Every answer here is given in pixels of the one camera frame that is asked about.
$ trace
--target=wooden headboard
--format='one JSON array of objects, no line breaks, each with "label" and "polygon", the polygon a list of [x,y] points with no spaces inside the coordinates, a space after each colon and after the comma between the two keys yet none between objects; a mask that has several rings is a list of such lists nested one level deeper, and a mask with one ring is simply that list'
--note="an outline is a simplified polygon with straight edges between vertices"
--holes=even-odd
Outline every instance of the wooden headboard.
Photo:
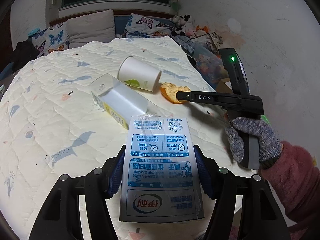
[{"label": "wooden headboard", "polygon": [[[65,22],[68,19],[72,19],[72,18],[76,18],[76,17],[82,16],[82,15],[92,14],[92,13],[96,13],[96,12],[102,12],[102,11],[105,11],[105,10],[84,12],[84,13],[73,14],[73,15],[70,15],[67,17],[59,18],[59,19],[56,19],[56,20],[53,20],[52,22],[50,22],[50,26],[61,23],[61,22]],[[113,10],[114,16],[116,16],[116,15],[130,15],[131,13],[139,14],[139,15],[143,15],[143,16],[156,17],[156,18],[165,18],[165,19],[169,19],[174,16],[169,13],[154,12],[154,11],[147,11],[147,10],[132,10],[132,9]]]}]

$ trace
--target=blue gripper pad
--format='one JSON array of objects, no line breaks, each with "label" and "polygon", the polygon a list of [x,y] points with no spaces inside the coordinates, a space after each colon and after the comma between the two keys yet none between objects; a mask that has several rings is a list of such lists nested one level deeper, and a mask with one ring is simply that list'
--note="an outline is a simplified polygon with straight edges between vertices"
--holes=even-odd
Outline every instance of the blue gripper pad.
[{"label": "blue gripper pad", "polygon": [[118,163],[116,164],[110,179],[109,179],[109,190],[108,194],[110,197],[113,197],[114,194],[116,194],[119,190],[121,179],[122,179],[122,170],[123,170],[123,163],[124,163],[124,152],[121,154],[121,158],[119,159]]},{"label": "blue gripper pad", "polygon": [[201,186],[203,188],[204,193],[206,193],[209,196],[209,198],[212,199],[214,191],[212,187],[211,176],[206,166],[204,165],[201,155],[198,152],[198,148],[194,146],[193,149],[195,150],[196,162],[197,162],[198,174],[199,174],[199,180],[200,180]]}]

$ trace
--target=gray knit glove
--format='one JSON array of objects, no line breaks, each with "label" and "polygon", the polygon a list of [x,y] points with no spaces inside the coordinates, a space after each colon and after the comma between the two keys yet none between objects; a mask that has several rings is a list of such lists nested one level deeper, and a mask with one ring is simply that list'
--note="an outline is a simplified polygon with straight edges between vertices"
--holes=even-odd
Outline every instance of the gray knit glove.
[{"label": "gray knit glove", "polygon": [[232,120],[231,123],[232,125],[226,128],[225,131],[228,135],[233,159],[239,163],[242,161],[244,155],[244,143],[235,130],[237,129],[258,137],[260,165],[263,169],[270,168],[279,158],[283,148],[282,143],[275,135],[273,129],[263,120],[249,119],[246,117],[238,117]]}]

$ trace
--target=mattress cover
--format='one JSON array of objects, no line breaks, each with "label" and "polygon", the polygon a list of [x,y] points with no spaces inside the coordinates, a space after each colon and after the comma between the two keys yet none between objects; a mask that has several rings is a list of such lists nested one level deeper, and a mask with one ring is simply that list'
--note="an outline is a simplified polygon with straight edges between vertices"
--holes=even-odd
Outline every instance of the mattress cover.
[{"label": "mattress cover", "polygon": [[[93,41],[26,64],[0,102],[0,210],[21,240],[28,239],[44,200],[61,174],[86,175],[116,156],[125,144],[127,130],[94,103],[89,84],[106,73],[116,77],[129,55],[161,69],[161,83],[214,91],[169,37]],[[136,91],[173,116],[187,118],[193,144],[220,167],[238,176],[253,174],[233,162],[225,148],[220,107],[174,105],[159,91]],[[205,232],[214,208],[215,202],[204,193],[202,196],[204,219],[167,224],[119,222],[120,190],[106,202],[119,239],[170,236],[192,240]],[[91,239],[84,196],[79,200],[84,239]],[[238,197],[235,211],[240,207]]]}]

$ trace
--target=brown cardboard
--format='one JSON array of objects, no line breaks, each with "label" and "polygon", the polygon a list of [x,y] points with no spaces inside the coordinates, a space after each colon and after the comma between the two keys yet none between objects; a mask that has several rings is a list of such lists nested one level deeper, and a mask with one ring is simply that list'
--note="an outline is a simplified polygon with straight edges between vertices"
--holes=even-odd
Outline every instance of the brown cardboard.
[{"label": "brown cardboard", "polygon": [[233,94],[232,89],[226,85],[226,82],[230,82],[230,78],[223,78],[219,81],[216,92]]}]

